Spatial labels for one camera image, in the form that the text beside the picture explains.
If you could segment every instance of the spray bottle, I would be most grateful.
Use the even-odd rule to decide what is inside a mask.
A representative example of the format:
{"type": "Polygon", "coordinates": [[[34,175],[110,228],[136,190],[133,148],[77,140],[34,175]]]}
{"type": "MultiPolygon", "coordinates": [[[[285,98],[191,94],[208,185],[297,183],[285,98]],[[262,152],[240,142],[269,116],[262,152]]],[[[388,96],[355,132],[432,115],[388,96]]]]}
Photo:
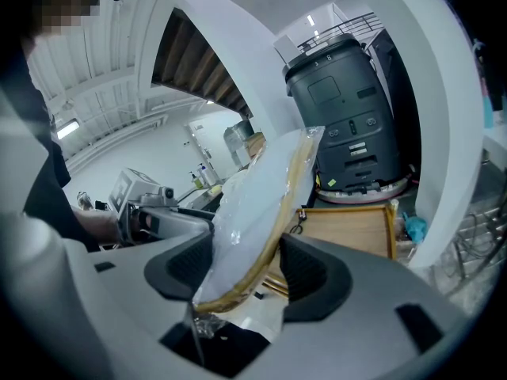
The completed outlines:
{"type": "Polygon", "coordinates": [[[193,174],[193,172],[189,172],[189,173],[192,175],[192,182],[196,185],[196,187],[198,189],[202,189],[203,188],[203,184],[199,180],[199,177],[197,177],[195,174],[193,174]]]}
{"type": "Polygon", "coordinates": [[[216,183],[215,176],[210,169],[207,169],[202,163],[199,164],[199,173],[202,176],[203,180],[208,184],[209,187],[213,187],[216,183]]]}

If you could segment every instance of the black shirt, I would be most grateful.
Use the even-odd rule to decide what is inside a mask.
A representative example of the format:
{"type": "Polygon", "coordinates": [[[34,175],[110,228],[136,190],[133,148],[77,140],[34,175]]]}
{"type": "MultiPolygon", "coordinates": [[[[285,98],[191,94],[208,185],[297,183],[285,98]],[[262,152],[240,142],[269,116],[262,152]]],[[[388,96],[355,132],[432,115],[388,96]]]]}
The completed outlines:
{"type": "Polygon", "coordinates": [[[21,45],[8,50],[11,55],[2,62],[1,82],[14,110],[27,124],[36,139],[48,151],[26,201],[26,214],[44,220],[63,238],[85,244],[89,252],[98,251],[97,241],[76,219],[62,188],[71,180],[59,144],[51,139],[51,124],[44,98],[30,78],[21,45]]]}

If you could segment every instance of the metal railing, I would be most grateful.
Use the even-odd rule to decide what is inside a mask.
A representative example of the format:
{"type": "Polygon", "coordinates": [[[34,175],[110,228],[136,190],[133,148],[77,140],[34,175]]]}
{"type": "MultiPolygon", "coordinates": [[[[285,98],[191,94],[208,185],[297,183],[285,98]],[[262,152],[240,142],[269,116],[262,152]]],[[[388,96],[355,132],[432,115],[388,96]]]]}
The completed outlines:
{"type": "Polygon", "coordinates": [[[368,13],[364,16],[353,18],[352,20],[345,21],[339,25],[335,25],[332,28],[321,32],[319,36],[314,36],[307,41],[304,41],[298,46],[301,52],[307,52],[318,45],[326,42],[329,38],[342,34],[352,34],[357,39],[359,36],[366,36],[369,32],[374,33],[380,29],[383,29],[383,24],[375,13],[368,13]]]}

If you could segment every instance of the ceiling light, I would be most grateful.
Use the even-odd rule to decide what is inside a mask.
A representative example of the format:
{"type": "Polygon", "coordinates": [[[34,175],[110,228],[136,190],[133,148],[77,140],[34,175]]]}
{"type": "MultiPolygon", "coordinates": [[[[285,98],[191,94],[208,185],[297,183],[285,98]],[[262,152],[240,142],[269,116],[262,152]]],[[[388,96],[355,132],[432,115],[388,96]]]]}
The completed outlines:
{"type": "Polygon", "coordinates": [[[63,137],[69,135],[71,132],[76,131],[78,128],[79,123],[77,120],[72,120],[69,123],[66,123],[56,132],[58,139],[62,139],[63,137]]]}

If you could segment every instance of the door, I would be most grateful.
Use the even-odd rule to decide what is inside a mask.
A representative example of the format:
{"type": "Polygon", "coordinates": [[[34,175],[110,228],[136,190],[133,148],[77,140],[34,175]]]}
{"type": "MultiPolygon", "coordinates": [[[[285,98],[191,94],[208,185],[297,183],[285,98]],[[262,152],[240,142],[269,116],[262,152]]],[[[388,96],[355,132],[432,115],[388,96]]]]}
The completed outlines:
{"type": "Polygon", "coordinates": [[[220,179],[228,179],[238,172],[238,167],[232,160],[231,152],[223,139],[223,133],[227,127],[232,127],[239,121],[241,121],[239,114],[222,111],[189,123],[190,130],[201,146],[204,156],[220,179]]]}

